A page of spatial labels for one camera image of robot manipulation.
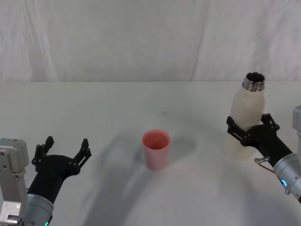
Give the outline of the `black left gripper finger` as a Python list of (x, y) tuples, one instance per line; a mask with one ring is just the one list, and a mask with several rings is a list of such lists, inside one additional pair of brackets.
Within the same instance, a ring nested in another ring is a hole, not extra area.
[(49, 136), (47, 137), (44, 144), (36, 145), (36, 151), (35, 151), (34, 158), (32, 159), (32, 164), (39, 165), (39, 163), (47, 155), (47, 153), (49, 152), (53, 144), (54, 144), (54, 139), (52, 136)]
[(70, 174), (78, 175), (82, 166), (87, 162), (87, 160), (91, 157), (91, 151), (89, 148), (89, 143), (87, 138), (83, 139), (81, 144), (81, 148), (79, 152), (75, 155), (75, 157), (69, 162), (69, 170)]

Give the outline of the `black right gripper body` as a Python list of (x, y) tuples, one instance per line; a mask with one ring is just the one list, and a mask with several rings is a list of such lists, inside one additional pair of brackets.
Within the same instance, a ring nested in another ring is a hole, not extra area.
[(263, 157), (269, 157), (269, 163), (272, 167), (292, 151), (277, 136), (277, 132), (263, 124), (253, 126), (246, 132), (244, 146), (251, 146), (257, 149)]

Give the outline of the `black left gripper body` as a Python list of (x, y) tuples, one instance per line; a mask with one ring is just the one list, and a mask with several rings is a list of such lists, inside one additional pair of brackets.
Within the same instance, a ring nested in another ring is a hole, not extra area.
[(66, 178), (79, 174), (79, 167), (73, 159), (63, 155), (47, 155), (33, 159), (37, 172), (27, 193), (46, 198), (54, 203)]

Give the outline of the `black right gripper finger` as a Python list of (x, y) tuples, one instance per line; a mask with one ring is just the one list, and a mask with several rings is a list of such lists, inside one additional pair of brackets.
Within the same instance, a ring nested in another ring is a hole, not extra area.
[(234, 137), (236, 140), (239, 141), (239, 143), (242, 146), (249, 146), (250, 145), (250, 141), (249, 141), (249, 133), (248, 133), (248, 129), (242, 129), (240, 128), (232, 119), (231, 116), (227, 117), (227, 125), (228, 125), (228, 129), (227, 132)]
[(261, 122), (263, 123), (263, 125), (270, 129), (273, 129), (274, 131), (278, 131), (280, 129), (280, 126), (275, 123), (270, 113), (263, 114), (261, 116)]

